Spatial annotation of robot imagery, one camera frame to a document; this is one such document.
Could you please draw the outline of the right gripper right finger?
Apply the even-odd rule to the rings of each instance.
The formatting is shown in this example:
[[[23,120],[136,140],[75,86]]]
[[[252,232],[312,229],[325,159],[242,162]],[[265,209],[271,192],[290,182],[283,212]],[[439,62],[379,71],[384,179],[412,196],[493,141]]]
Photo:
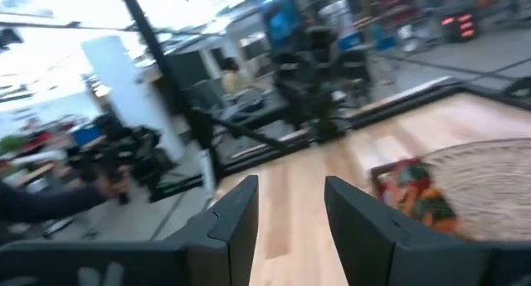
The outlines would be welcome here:
[[[414,221],[339,177],[324,201],[348,283],[355,286],[480,286],[488,250]]]

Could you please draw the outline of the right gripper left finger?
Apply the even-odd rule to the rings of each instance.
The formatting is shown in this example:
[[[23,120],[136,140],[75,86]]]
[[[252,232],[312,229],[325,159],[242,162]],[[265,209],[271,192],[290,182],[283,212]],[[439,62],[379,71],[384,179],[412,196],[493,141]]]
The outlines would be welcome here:
[[[173,248],[164,266],[169,286],[247,286],[259,217],[257,175],[245,177],[224,197],[163,242]]]

